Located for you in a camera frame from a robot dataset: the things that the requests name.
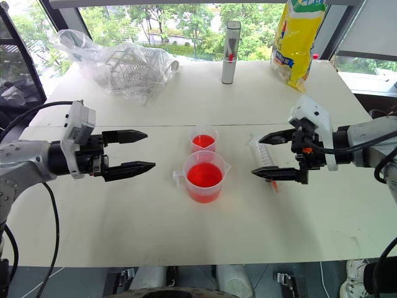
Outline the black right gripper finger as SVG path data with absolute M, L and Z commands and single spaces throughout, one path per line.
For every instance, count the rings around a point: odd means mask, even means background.
M 295 168 L 264 166 L 251 171 L 252 174 L 269 181 L 294 181 L 308 184 L 308 172 Z
M 268 133 L 259 139 L 259 143 L 269 145 L 280 145 L 292 141 L 295 129 L 280 130 L 277 132 Z

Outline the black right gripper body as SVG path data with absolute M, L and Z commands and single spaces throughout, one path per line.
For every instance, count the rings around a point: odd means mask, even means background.
M 293 120 L 296 131 L 292 134 L 291 150 L 295 154 L 301 171 L 318 170 L 326 165 L 324 153 L 315 151 L 311 143 L 320 146 L 318 134 L 314 131 L 314 124 L 307 119 Z

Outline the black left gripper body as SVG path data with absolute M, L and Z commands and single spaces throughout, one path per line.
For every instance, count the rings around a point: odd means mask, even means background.
M 85 145 L 75 152 L 78 169 L 83 174 L 102 176 L 109 167 L 109 158 L 104 153 L 107 144 L 102 134 L 91 135 Z

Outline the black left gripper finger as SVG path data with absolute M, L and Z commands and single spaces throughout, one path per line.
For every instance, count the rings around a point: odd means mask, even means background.
M 100 175 L 106 182 L 116 181 L 141 175 L 151 170 L 155 166 L 156 163 L 152 162 L 132 161 L 128 163 L 122 163 L 121 165 L 114 167 L 104 166 Z
M 105 147 L 110 143 L 134 143 L 147 137 L 146 133 L 137 130 L 109 130 L 102 132 Z

